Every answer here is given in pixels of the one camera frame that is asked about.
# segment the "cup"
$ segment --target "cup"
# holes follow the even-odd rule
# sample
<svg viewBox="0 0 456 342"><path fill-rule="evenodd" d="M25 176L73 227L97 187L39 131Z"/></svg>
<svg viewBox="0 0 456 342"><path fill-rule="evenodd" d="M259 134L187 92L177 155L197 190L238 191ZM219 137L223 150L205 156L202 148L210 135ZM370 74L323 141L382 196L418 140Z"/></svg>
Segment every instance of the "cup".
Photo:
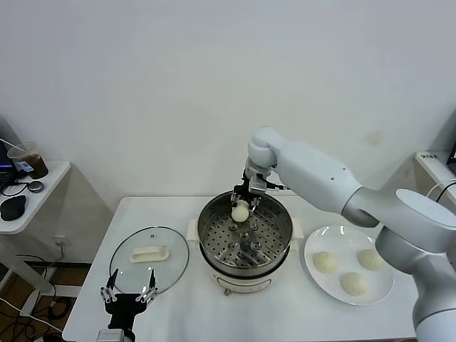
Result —
<svg viewBox="0 0 456 342"><path fill-rule="evenodd" d="M34 180L42 178L49 173L43 158L36 150L34 142L24 142L16 145L10 148L6 155Z"/></svg>

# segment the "glass lid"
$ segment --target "glass lid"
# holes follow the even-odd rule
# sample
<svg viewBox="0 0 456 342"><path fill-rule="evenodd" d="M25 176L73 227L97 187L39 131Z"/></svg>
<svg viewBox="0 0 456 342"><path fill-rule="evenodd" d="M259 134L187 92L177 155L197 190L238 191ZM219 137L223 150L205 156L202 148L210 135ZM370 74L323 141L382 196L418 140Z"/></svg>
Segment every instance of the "glass lid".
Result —
<svg viewBox="0 0 456 342"><path fill-rule="evenodd" d="M147 291L150 274L155 272L157 292L177 283L189 258L185 238L167 227L144 228L130 235L115 250L109 266L112 275L119 269L115 287L123 293Z"/></svg>

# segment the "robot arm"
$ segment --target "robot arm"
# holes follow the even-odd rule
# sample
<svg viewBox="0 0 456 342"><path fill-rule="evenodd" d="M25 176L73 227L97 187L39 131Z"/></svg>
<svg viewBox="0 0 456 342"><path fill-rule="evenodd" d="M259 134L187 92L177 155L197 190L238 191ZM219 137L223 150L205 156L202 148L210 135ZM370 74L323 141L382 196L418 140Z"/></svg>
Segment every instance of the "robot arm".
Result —
<svg viewBox="0 0 456 342"><path fill-rule="evenodd" d="M453 213L410 190L383 194L363 187L343 163L303 142L290 142L269 127L258 129L249 142L244 172L249 195L237 194L235 188L233 200L254 207L252 201L258 202L266 191L272 170L320 210L362 227L384 224L375 247L389 264L414 277L420 295L413 314L419 341L455 340L456 274L446 257L456 239Z"/></svg>

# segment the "floor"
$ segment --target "floor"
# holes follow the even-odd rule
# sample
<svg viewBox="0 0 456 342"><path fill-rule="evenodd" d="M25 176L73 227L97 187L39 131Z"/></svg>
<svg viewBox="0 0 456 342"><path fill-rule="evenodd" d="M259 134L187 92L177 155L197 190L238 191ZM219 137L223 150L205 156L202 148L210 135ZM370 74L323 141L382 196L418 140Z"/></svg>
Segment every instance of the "floor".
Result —
<svg viewBox="0 0 456 342"><path fill-rule="evenodd" d="M43 267L34 267L34 269L38 272L42 272L44 270ZM84 279L86 279L87 273L89 268L61 268L58 267L56 273L53 275L51 280L52 284L58 285L75 285L75 286L82 286ZM0 265L0 279L6 273L6 268ZM14 306L21 307L22 304L25 302L28 294L32 291L31 285L27 284L24 280L20 277L13 275L8 283L5 285L2 291L0 291L0 297L6 299L8 302L13 304ZM69 299L71 301L71 307L74 304L75 299ZM57 328L63 329L65 326L66 321L68 320L69 313L71 310L61 319L50 320L47 317L48 313L48 306L52 302L51 297L43 297L37 303L34 313L35 317L40 315L37 318L43 319L44 321L49 321L52 325L56 326ZM54 308L53 312L55 314L62 313L64 310L64 304L57 303ZM51 335L55 334L52 328L47 329L44 323L40 323L38 321L31 321L30 326L33 328L27 328L27 336L25 334L24 324L27 323L29 318L19 318L19 324L16 326L16 337L13 338L13 324L16 321L17 311L9 307L3 301L0 301L0 342L26 342L26 341L34 341L35 339L39 338L40 336L46 334Z"/></svg>

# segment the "computer mouse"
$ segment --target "computer mouse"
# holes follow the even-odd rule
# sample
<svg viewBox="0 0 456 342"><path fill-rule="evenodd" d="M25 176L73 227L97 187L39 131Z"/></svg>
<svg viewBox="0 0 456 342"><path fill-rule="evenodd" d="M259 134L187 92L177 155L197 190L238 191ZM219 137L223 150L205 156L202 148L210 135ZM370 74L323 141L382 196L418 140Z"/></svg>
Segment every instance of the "computer mouse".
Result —
<svg viewBox="0 0 456 342"><path fill-rule="evenodd" d="M12 221L22 216L26 208L26 197L24 195L7 199L0 205L0 217L4 221Z"/></svg>
<svg viewBox="0 0 456 342"><path fill-rule="evenodd" d="M43 191L44 184L39 180L34 180L33 182L27 184L27 188L30 192L37 193Z"/></svg>

